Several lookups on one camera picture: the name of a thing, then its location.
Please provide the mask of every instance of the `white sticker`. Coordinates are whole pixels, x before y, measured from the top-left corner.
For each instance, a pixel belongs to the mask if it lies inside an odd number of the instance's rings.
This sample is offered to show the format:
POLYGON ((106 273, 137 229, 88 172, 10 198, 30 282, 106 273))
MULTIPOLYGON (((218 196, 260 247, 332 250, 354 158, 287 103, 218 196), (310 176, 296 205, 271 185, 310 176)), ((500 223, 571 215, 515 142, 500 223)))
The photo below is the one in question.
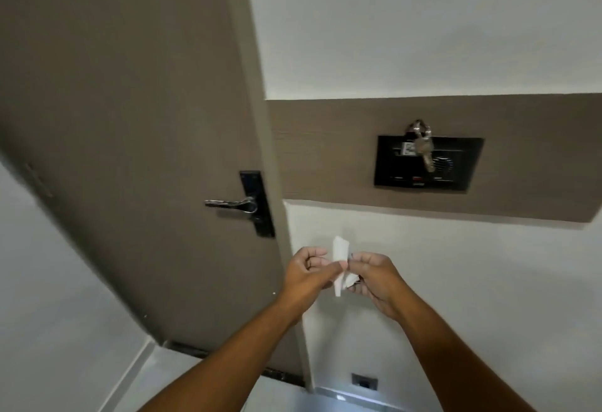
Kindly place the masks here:
POLYGON ((416 145, 413 142, 404 142, 402 155, 404 157, 416 157, 416 145))

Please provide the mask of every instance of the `floor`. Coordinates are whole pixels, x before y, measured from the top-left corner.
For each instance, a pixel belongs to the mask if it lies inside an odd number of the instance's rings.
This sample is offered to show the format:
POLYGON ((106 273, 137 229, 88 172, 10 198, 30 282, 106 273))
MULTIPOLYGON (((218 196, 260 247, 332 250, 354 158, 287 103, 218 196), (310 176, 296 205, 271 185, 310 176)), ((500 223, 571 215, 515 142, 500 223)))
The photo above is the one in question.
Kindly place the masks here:
MULTIPOLYGON (((197 358, 155 347, 114 412, 136 412, 174 379, 199 363, 197 358)), ((241 412, 373 412, 303 388, 260 377, 241 412)))

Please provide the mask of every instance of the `wooden panel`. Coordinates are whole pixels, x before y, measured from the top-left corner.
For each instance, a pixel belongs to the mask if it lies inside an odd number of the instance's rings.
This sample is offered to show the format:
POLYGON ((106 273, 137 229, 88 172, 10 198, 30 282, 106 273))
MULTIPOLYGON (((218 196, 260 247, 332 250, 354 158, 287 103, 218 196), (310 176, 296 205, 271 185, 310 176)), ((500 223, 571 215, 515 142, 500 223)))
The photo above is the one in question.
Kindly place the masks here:
MULTIPOLYGON (((226 0, 0 4, 5 150, 157 339, 218 347, 283 272, 274 239, 203 203, 262 167, 226 0)), ((293 332, 269 366, 302 372, 293 332)))
POLYGON ((269 103, 289 199, 571 222, 602 202, 602 94, 269 103), (485 138, 467 193, 374 188, 377 136, 417 118, 435 135, 485 138))

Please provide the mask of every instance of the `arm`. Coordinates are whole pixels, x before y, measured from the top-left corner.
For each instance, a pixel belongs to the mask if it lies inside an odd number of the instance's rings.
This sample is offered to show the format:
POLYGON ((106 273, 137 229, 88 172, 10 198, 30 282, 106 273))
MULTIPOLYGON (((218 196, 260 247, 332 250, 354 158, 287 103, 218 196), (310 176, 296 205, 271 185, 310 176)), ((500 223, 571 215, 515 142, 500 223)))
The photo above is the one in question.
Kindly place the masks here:
POLYGON ((412 291, 387 256, 361 252, 353 259, 349 270, 362 282, 350 291, 401 325, 445 412, 535 412, 412 291))
POLYGON ((328 262, 320 256, 325 253, 315 247, 299 250, 276 300, 140 412, 240 412, 285 332, 347 267, 345 261, 328 262))

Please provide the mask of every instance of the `person's left arm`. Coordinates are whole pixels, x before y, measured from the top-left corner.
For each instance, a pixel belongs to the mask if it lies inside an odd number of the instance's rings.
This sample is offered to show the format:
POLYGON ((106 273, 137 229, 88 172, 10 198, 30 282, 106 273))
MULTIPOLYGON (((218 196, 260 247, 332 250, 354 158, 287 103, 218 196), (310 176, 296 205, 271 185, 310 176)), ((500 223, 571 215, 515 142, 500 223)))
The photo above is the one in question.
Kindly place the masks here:
POLYGON ((325 254, 317 247, 299 250, 276 300, 140 412, 240 412, 278 342, 320 290, 347 269, 346 261, 330 263, 325 254))

